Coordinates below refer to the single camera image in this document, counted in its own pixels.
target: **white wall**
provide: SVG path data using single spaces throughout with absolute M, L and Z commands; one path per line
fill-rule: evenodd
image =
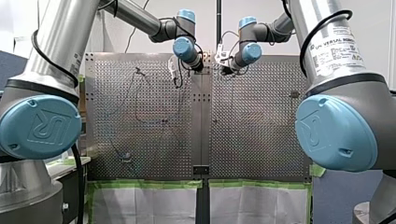
M 390 79 L 392 3 L 389 0 L 341 0 L 353 11 L 349 21 L 367 69 Z
M 12 51 L 12 39 L 17 41 L 15 53 L 27 57 L 30 48 L 30 34 L 36 29 L 36 3 L 40 3 L 40 16 L 49 0 L 0 0 L 0 50 Z M 135 0 L 140 6 L 146 0 Z M 396 88 L 396 0 L 341 0 L 345 8 L 352 9 L 354 17 L 351 28 L 358 40 L 367 68 L 382 74 Z M 198 44 L 204 50 L 216 49 L 216 1 L 215 0 L 150 0 L 147 11 L 154 16 L 176 16 L 181 8 L 195 11 Z M 255 16 L 259 21 L 271 22 L 283 12 L 280 0 L 223 0 L 222 31 L 237 32 L 238 22 L 245 16 Z M 98 17 L 92 31 L 87 51 L 124 52 L 133 27 L 103 13 Z M 227 35 L 224 40 L 230 49 L 236 38 Z M 128 52 L 159 53 L 172 52 L 173 41 L 153 44 L 147 35 L 136 31 Z M 271 47 L 262 44 L 264 54 L 298 55 L 299 47 L 294 36 L 289 43 Z

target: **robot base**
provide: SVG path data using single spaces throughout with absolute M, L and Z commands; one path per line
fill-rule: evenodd
M 62 184 L 55 182 L 45 195 L 0 207 L 0 220 L 2 223 L 62 224 L 62 210 Z
M 396 175 L 393 171 L 384 171 L 373 199 L 369 203 L 360 203 L 355 206 L 352 224 L 377 224 L 395 211 Z

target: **white fabric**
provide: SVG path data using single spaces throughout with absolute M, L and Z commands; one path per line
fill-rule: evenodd
M 211 224 L 306 224 L 307 189 L 210 189 Z
M 196 189 L 97 189 L 93 224 L 195 224 Z

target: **gray robot arm segment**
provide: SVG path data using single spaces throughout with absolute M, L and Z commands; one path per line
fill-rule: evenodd
M 111 0 L 102 0 L 103 5 L 109 2 Z M 114 7 L 106 7 L 106 10 L 115 13 Z M 115 15 L 148 34 L 154 43 L 175 39 L 173 52 L 176 56 L 192 70 L 202 70 L 202 57 L 195 49 L 195 14 L 192 11 L 181 9 L 175 18 L 159 20 L 132 1 L 118 0 Z
M 293 29 L 293 22 L 285 13 L 269 24 L 257 23 L 254 17 L 245 17 L 239 22 L 239 51 L 231 61 L 231 68 L 240 70 L 255 63 L 262 56 L 261 47 L 257 42 L 288 42 Z

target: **black cable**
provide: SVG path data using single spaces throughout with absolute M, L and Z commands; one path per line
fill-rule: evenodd
M 148 6 L 149 1 L 150 1 L 150 0 L 147 0 L 147 1 L 146 1 L 145 5 L 143 5 L 143 9 L 146 9 L 146 7 Z M 128 52 L 128 49 L 129 49 L 129 47 L 130 47 L 130 45 L 131 45 L 132 36 L 134 36 L 134 33 L 135 33 L 135 32 L 136 32 L 136 27 L 134 27 L 134 29 L 132 30 L 132 33 L 129 35 L 128 44 L 127 44 L 127 46 L 126 46 L 126 48 L 125 48 L 125 51 L 124 51 L 125 53 Z
M 41 49 L 40 49 L 40 47 L 38 46 L 38 43 L 37 43 L 37 33 L 38 33 L 38 30 L 36 30 L 32 34 L 32 45 L 33 45 L 33 48 L 35 49 L 35 51 L 37 51 L 38 55 L 40 55 L 45 61 L 47 61 L 47 63 L 49 63 L 50 65 L 54 66 L 56 69 L 60 70 L 65 75 L 70 77 L 73 80 L 73 82 L 74 82 L 74 86 L 77 87 L 78 86 L 78 79 L 75 76 L 73 76 L 73 74 L 71 74 L 69 71 L 67 71 L 66 69 L 62 68 L 60 65 L 58 65 L 58 64 L 54 63 L 53 61 L 51 61 L 50 58 L 47 57 L 47 55 L 43 51 L 41 51 Z
M 181 62 L 181 66 L 184 68 L 184 70 L 187 70 L 187 71 L 192 71 L 192 69 L 190 69 L 190 68 L 187 68 L 187 67 L 184 65 L 184 63 L 183 63 L 183 62 Z
M 393 213 L 391 216 L 385 218 L 383 221 L 381 221 L 379 224 L 389 224 L 390 222 L 396 220 L 396 213 Z
M 224 39 L 224 36 L 226 36 L 227 34 L 232 34 L 232 35 L 235 35 L 235 36 L 239 37 L 239 35 L 238 35 L 236 32 L 234 32 L 234 31 L 226 31 L 226 32 L 224 32 L 224 34 L 221 36 L 220 44 L 222 44 L 223 39 Z
M 114 18 L 116 18 L 117 17 L 117 12 L 119 11 L 119 0 L 116 0 L 115 2 L 114 2 Z
M 73 156 L 76 161 L 77 173 L 78 173 L 78 218 L 77 224 L 82 224 L 84 219 L 84 192 L 85 192 L 85 181 L 84 181 L 84 170 L 81 164 L 81 157 L 76 144 L 72 146 Z
M 309 46 L 312 38 L 322 29 L 322 26 L 326 22 L 332 20 L 333 18 L 335 18 L 337 16 L 341 16 L 341 15 L 344 15 L 344 14 L 347 14 L 347 18 L 346 18 L 347 20 L 349 20 L 353 16 L 353 12 L 351 10 L 340 10 L 340 11 L 337 11 L 337 12 L 333 13 L 332 15 L 326 17 L 322 21 L 320 21 L 318 23 L 318 25 L 315 26 L 315 28 L 306 37 L 303 45 L 301 46 L 301 53 L 300 53 L 300 67 L 301 67 L 301 70 L 303 71 L 305 76 L 306 76 L 306 70 L 305 70 L 305 67 L 304 67 L 304 57 L 305 57 L 306 51 L 308 50 L 308 46 Z
M 195 36 L 192 35 L 190 32 L 188 32 L 186 29 L 184 29 L 181 25 L 180 22 L 178 22 L 178 20 L 175 17 L 165 17 L 165 18 L 160 18 L 160 21 L 173 21 L 176 25 L 176 27 L 178 29 L 180 29 L 181 31 L 183 31 L 185 33 L 186 36 L 191 37 L 194 42 L 196 42 Z
M 174 78 L 174 83 L 175 83 L 175 87 L 176 89 L 180 89 L 183 87 L 183 74 L 181 73 L 181 60 L 178 59 L 178 73 L 180 74 L 180 85 L 177 85 L 177 78 Z
M 282 3 L 283 3 L 283 9 L 285 10 L 286 15 L 288 15 L 288 17 L 291 18 L 291 13 L 288 8 L 288 3 L 286 2 L 286 0 L 282 0 Z
M 98 8 L 98 11 L 103 10 L 103 9 L 111 6 L 113 3 L 117 2 L 117 1 L 118 0 L 113 0 L 113 1 L 108 2 L 107 4 L 102 5 L 101 7 Z
M 240 73 L 240 74 L 237 74 L 237 75 L 238 75 L 238 76 L 245 75 L 245 74 L 248 72 L 249 67 L 250 67 L 250 65 L 247 66 L 247 70 L 246 70 L 244 73 Z

